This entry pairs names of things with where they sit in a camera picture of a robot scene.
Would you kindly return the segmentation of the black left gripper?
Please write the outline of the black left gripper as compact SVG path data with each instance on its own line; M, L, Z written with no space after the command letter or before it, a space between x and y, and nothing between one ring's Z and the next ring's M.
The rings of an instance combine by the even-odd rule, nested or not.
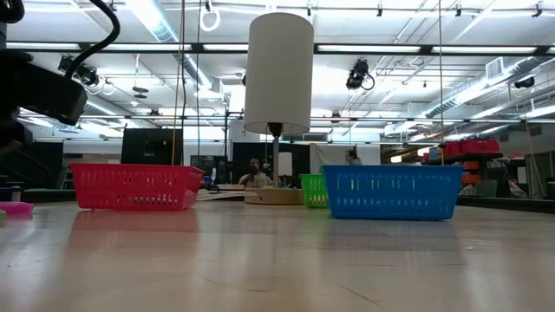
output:
M69 126L79 120L88 97L81 84L32 63L32 55L0 49L0 154L32 141L16 120L20 108Z

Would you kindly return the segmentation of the green plastic basket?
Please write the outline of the green plastic basket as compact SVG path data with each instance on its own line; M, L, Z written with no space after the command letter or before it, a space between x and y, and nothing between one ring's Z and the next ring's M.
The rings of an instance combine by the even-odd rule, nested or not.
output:
M305 205L308 208L327 208L328 193L324 176L321 173L301 174L300 179Z

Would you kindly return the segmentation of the black monitor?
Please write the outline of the black monitor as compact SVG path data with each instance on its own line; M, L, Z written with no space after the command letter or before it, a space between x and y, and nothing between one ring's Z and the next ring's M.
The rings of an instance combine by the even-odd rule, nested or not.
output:
M182 164L183 132L181 129L129 128L123 132L122 164Z

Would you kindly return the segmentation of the white shade wooden table lamp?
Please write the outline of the white shade wooden table lamp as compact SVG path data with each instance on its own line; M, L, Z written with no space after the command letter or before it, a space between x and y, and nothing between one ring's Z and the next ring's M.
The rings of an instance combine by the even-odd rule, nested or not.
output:
M272 12L249 28L244 129L273 137L273 186L248 188L245 201L301 205L299 190L278 187L279 137L310 130L314 29L302 16Z

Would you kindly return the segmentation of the pink highlighter marker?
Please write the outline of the pink highlighter marker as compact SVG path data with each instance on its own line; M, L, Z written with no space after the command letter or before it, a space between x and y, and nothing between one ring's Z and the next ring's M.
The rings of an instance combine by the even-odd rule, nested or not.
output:
M7 216L9 215L31 215L34 210L34 205L25 202L12 202L3 201L0 202L0 210L6 211Z

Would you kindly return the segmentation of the blue plastic basket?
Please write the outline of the blue plastic basket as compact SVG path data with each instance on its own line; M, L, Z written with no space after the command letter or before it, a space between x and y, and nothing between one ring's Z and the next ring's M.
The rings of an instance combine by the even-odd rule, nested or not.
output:
M448 220L463 171L463 166L323 166L330 214L344 219Z

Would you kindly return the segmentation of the red plastic basket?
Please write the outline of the red plastic basket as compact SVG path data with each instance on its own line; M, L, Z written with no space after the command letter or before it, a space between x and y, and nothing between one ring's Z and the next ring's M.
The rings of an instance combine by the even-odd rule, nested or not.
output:
M82 209L184 211L197 200L204 172L192 166L73 163Z

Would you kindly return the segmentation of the black shelf rack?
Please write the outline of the black shelf rack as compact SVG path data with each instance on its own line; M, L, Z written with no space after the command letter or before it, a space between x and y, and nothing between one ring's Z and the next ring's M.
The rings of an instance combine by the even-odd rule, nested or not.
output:
M478 196L478 186L487 178L488 163L503 157L500 151L498 153L461 153L446 157L443 154L443 147L431 147L422 156L421 163L423 165L463 166L459 190L459 194L462 196Z

